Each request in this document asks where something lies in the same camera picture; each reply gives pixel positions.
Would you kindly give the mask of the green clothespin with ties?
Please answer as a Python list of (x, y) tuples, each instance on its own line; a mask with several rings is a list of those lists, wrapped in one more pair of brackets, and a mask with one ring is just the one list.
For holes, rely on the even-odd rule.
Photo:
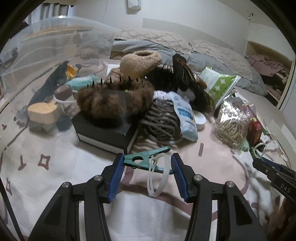
[[(171, 148), (169, 146), (165, 146), (158, 149), (125, 155), (125, 166), (148, 172), (147, 192), (150, 197), (159, 196), (163, 192), (169, 176), (173, 174), (170, 163), (170, 155), (168, 154), (170, 150)], [(162, 174), (162, 178), (156, 190), (153, 186), (155, 173)]]

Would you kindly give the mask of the black box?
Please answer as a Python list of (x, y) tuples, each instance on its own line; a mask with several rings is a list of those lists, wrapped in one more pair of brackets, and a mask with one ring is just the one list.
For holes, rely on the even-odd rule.
[(80, 141), (114, 154), (127, 155), (137, 138), (139, 121), (138, 114), (93, 119), (80, 112), (74, 116), (72, 124)]

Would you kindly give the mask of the blue white medicine pouch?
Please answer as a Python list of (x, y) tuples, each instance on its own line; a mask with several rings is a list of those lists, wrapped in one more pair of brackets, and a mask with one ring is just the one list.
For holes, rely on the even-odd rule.
[(169, 92), (168, 96), (173, 102), (175, 113), (180, 120), (181, 136), (191, 142), (196, 142), (198, 131), (190, 104), (175, 92)]

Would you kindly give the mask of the clear plastic storage bin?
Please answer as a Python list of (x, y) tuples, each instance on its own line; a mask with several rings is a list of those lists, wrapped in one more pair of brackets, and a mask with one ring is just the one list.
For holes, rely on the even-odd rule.
[(119, 29), (96, 21), (57, 16), (27, 26), (1, 51), (1, 110), (13, 112), (32, 99), (44, 100), (75, 76), (107, 75), (107, 61)]

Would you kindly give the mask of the beige quilted pillow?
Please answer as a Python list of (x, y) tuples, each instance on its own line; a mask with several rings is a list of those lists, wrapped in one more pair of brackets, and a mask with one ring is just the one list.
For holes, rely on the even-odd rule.
[(243, 78), (253, 79), (250, 63), (239, 53), (205, 40), (194, 40), (191, 45), (194, 52), (214, 58)]
[(121, 28), (115, 38), (119, 40), (151, 41), (183, 54), (191, 54), (192, 50), (192, 47), (184, 37), (167, 31), (146, 28)]

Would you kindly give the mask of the white round jar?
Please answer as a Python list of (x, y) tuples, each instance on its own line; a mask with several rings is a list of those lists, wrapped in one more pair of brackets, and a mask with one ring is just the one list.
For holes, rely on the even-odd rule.
[(206, 117), (203, 115), (203, 113), (194, 110), (193, 111), (194, 117), (195, 117), (195, 122), (197, 126), (197, 130), (201, 131), (205, 127), (206, 124)]

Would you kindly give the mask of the yellow toy gadget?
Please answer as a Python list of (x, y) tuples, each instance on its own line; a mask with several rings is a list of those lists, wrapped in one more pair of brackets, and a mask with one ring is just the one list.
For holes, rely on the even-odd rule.
[(78, 68), (76, 66), (68, 64), (68, 67), (65, 72), (67, 80), (69, 81), (69, 80), (75, 78), (77, 76), (77, 73), (78, 73)]

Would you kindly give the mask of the brown furry scrunchie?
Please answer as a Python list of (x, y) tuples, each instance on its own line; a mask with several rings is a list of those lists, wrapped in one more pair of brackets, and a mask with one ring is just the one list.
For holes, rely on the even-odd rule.
[(78, 91), (77, 104), (92, 119), (142, 114), (152, 104), (154, 86), (145, 79), (93, 83)]

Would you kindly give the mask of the grey blue duvet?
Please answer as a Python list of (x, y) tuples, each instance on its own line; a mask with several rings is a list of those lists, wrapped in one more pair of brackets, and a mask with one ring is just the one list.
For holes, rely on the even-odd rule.
[[(226, 67), (224, 64), (220, 63), (219, 61), (208, 55), (194, 52), (193, 50), (191, 50), (191, 54), (183, 54), (146, 40), (116, 39), (112, 46), (111, 59), (121, 59), (124, 55), (128, 53), (133, 53), (140, 50), (158, 51), (162, 57), (162, 63), (164, 65), (172, 66), (173, 56), (175, 54), (180, 54), (186, 59), (187, 64), (194, 72), (202, 72), (206, 67), (211, 67), (214, 71), (220, 74), (238, 75), (230, 70), (228, 67)], [(237, 82), (237, 86), (261, 96), (267, 95), (267, 89), (260, 74), (254, 69), (252, 65), (251, 69), (253, 79), (249, 80), (247, 78), (241, 77), (241, 79)]]

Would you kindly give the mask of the green polka dot pouch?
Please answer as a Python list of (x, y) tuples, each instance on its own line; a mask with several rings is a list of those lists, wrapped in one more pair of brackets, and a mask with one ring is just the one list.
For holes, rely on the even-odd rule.
[(223, 102), (223, 99), (230, 94), (241, 76), (220, 74), (212, 68), (206, 67), (199, 78), (207, 84), (205, 91), (212, 97), (215, 108), (217, 108)]

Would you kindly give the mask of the beige fluffy slipper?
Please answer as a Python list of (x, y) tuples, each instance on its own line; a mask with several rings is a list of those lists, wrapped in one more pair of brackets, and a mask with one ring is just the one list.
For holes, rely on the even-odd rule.
[(123, 79), (143, 78), (156, 66), (162, 63), (159, 52), (154, 50), (140, 50), (126, 54), (121, 58), (119, 70)]

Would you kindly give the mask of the red carton box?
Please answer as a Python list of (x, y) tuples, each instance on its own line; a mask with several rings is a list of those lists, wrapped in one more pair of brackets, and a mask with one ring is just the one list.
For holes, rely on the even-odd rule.
[(259, 143), (263, 126), (256, 116), (251, 117), (246, 139), (251, 147)]

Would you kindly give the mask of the wooden cylinder block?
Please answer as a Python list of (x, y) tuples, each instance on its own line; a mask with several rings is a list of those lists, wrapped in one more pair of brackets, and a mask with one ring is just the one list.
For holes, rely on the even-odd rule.
[(50, 125), (60, 117), (59, 108), (52, 103), (38, 102), (28, 107), (28, 115), (31, 121)]

